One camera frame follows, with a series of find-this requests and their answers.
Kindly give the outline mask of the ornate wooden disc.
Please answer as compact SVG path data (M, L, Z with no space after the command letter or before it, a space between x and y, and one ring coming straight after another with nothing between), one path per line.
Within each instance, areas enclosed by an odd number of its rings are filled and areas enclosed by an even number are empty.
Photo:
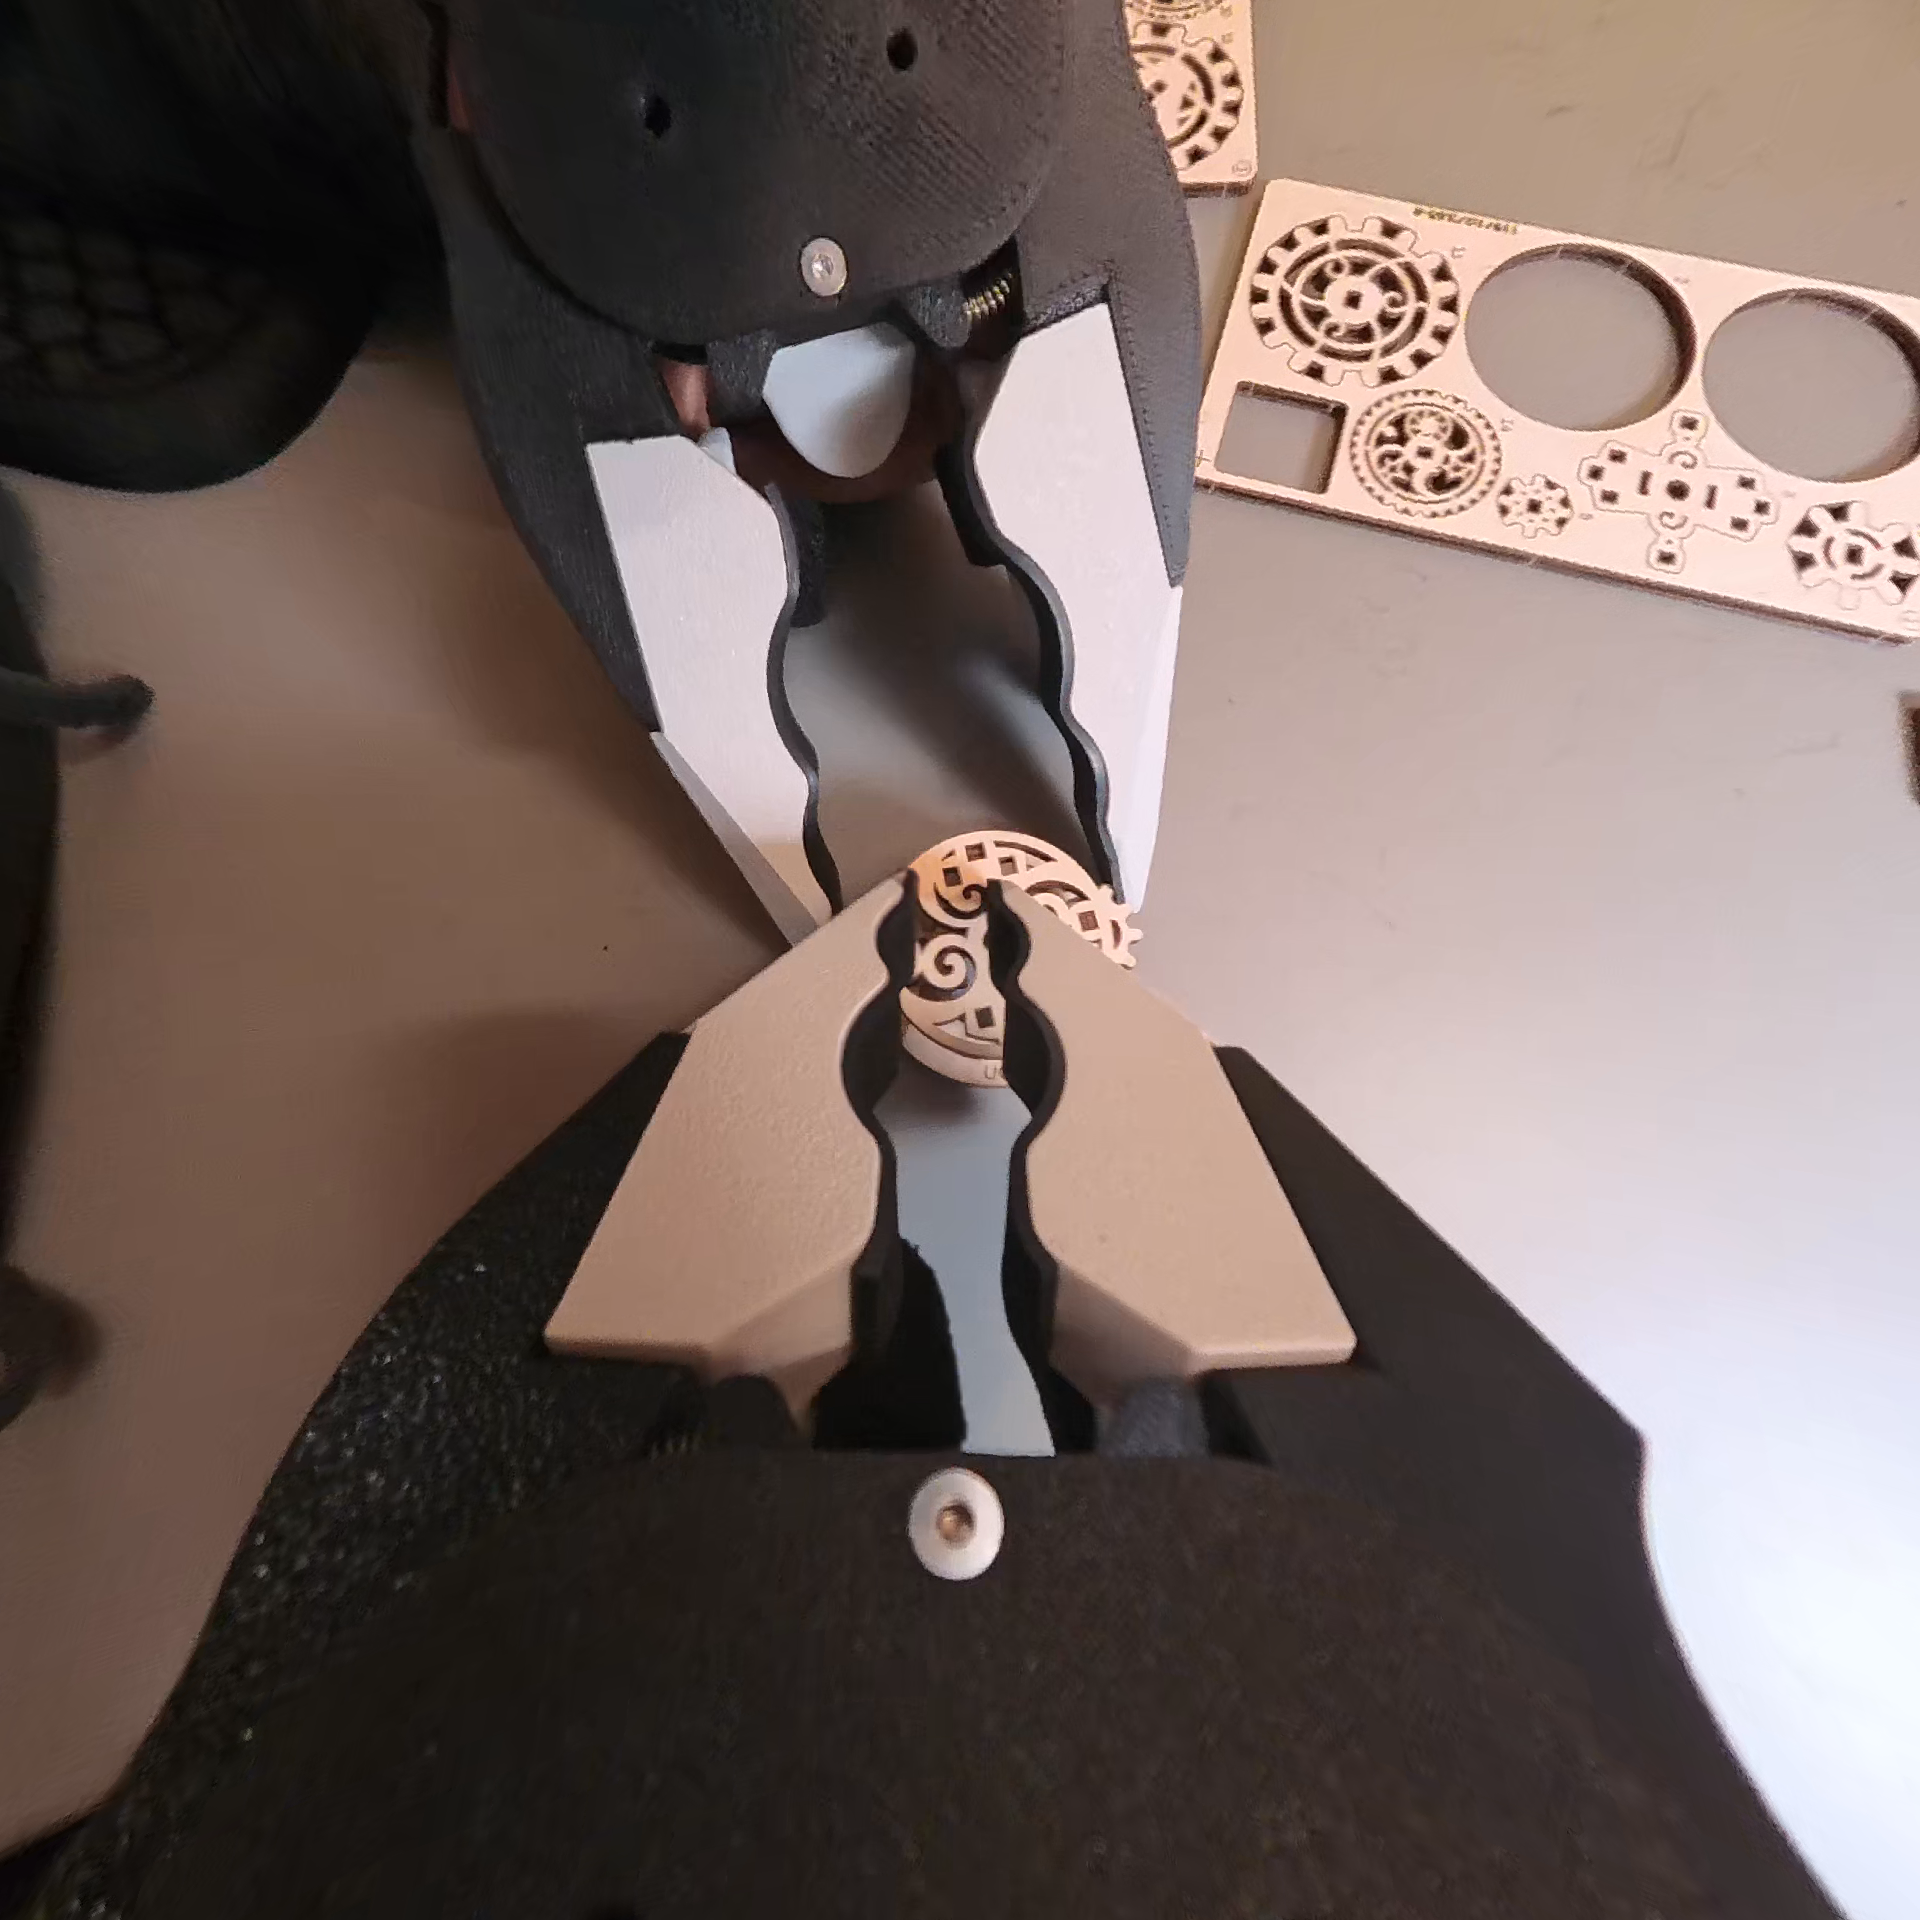
M1062 923L1062 908L1103 885L1068 850L1016 834L972 828L912 860L920 948L899 989L900 1029L946 1033L948 1041L1001 1046L1001 989L990 982L984 885L1016 885Z

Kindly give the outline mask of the person's left hand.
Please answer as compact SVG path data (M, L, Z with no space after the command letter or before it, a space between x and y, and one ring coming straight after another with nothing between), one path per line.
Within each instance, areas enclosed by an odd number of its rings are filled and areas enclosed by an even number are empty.
M661 378L661 392L675 398L680 430L688 440L704 440L715 430L707 364L665 354L665 349L658 349L652 364ZM900 440L873 472L828 472L808 462L805 447L783 440L772 408L728 430L728 462L756 490L778 485L783 496L808 496L823 504L888 499L888 496L900 496L934 480L937 447L958 431L958 414L967 408L958 408L952 369L934 354L920 354Z

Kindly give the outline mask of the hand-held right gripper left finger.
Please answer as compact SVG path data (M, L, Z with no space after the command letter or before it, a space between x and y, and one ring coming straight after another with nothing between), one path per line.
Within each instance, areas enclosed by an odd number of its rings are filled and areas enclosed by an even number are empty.
M553 1357L769 1376L828 1439L924 1439L924 1262L877 1126L912 943L920 891L883 879L683 1033Z

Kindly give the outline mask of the wooden parts board round holes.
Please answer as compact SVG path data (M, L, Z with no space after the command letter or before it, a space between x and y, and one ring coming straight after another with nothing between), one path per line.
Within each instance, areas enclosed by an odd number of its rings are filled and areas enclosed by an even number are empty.
M1488 384L1470 300L1550 255L1621 273L1671 320L1672 384L1631 420L1559 430ZM1916 460L1790 472L1708 398L1710 334L1795 299L1916 354L1920 313L1900 291L1270 178L1203 378L1192 485L1916 645Z

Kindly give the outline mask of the person's left forearm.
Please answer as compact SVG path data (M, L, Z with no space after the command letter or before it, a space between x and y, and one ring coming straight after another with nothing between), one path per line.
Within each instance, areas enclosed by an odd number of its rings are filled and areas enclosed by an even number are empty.
M7 178L185 225L408 231L431 50L428 6L17 0Z

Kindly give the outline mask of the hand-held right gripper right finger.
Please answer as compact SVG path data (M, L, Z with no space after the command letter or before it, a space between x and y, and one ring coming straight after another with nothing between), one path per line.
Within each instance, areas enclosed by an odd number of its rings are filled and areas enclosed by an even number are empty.
M1357 1331L1215 1041L1031 891L984 885L1005 1163L1001 1302L1048 1432L1148 1381L1342 1368Z

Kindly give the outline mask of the small wooden gear board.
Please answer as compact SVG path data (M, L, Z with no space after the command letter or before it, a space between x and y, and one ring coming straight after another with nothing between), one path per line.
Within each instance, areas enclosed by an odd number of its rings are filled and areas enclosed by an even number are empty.
M1126 0L1137 87L1182 194L1259 180L1259 45L1248 0Z

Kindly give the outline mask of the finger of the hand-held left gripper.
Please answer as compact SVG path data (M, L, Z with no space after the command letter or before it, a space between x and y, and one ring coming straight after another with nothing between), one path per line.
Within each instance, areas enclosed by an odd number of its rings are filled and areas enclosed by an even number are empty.
M1167 580L1109 310L1030 330L958 380L958 399L952 522L1031 608L1037 697L1068 755L1091 875L1142 908L1182 585Z
M797 544L728 440L588 444L588 480L637 625L652 745L787 943L839 912L818 749L787 697Z

